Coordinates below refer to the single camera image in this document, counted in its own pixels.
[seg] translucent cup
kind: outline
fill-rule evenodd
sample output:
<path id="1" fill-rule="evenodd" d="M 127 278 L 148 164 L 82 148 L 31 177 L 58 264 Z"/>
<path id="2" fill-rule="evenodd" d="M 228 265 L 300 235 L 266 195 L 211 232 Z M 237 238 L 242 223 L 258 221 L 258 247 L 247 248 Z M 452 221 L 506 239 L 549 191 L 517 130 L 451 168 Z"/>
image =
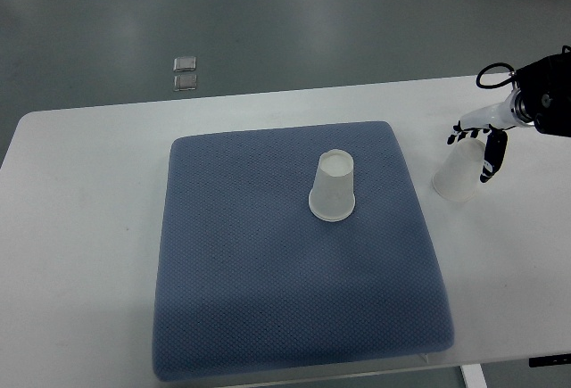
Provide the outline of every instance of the translucent cup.
<path id="1" fill-rule="evenodd" d="M 333 149 L 319 157 L 309 202 L 311 212 L 318 219 L 340 221 L 349 217 L 355 208 L 350 154 Z"/>
<path id="2" fill-rule="evenodd" d="M 465 202 L 473 198 L 484 166 L 484 150 L 484 143 L 475 138 L 458 141 L 432 178 L 436 192 L 442 198 L 454 202 Z"/>

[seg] upside-down plastic cup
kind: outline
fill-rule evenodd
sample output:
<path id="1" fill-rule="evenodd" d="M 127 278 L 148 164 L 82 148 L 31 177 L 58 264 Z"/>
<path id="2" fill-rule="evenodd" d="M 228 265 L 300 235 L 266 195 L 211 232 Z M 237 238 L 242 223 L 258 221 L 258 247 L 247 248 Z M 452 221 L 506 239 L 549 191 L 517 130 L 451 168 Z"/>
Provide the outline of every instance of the upside-down plastic cup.
<path id="1" fill-rule="evenodd" d="M 310 210 L 318 219 L 340 221 L 355 208 L 353 194 L 353 158 L 343 150 L 333 149 L 319 157 Z"/>
<path id="2" fill-rule="evenodd" d="M 484 143 L 475 138 L 456 143 L 432 178 L 432 185 L 442 198 L 465 202 L 474 197 L 484 166 L 484 149 Z"/>

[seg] gray floor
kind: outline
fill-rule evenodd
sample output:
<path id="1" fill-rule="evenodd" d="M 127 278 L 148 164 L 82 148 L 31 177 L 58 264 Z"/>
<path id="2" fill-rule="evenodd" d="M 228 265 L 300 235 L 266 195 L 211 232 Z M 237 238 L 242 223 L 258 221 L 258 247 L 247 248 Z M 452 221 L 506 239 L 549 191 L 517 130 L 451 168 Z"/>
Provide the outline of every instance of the gray floor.
<path id="1" fill-rule="evenodd" d="M 0 161 L 30 111 L 476 74 L 571 44 L 571 0 L 0 0 Z M 198 57 L 198 89 L 172 61 Z M 571 367 L 484 366 L 568 387 Z M 462 386 L 457 368 L 312 386 Z"/>

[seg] blue cushion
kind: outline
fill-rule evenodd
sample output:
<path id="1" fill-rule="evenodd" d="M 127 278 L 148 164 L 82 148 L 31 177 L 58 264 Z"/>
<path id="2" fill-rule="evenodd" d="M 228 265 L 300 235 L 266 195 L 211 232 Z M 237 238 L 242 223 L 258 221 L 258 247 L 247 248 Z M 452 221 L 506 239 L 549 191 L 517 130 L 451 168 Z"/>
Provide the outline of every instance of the blue cushion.
<path id="1" fill-rule="evenodd" d="M 308 207 L 319 156 L 354 159 L 340 222 Z M 173 381 L 441 351 L 438 261 L 385 122 L 179 138 L 170 152 L 153 366 Z"/>

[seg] white table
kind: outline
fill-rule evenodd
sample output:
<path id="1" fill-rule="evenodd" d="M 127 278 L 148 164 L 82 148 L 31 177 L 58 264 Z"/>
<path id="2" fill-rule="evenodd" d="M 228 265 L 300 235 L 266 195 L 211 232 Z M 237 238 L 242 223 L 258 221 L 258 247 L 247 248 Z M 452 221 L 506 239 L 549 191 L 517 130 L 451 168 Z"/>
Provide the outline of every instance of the white table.
<path id="1" fill-rule="evenodd" d="M 0 385 L 161 386 L 153 297 L 171 143 L 180 136 L 386 120 L 443 272 L 452 348 L 421 357 L 212 378 L 256 384 L 519 359 L 571 350 L 571 141 L 509 132 L 472 201 L 430 180 L 451 125 L 502 101 L 474 78 L 33 112 L 0 169 Z"/>

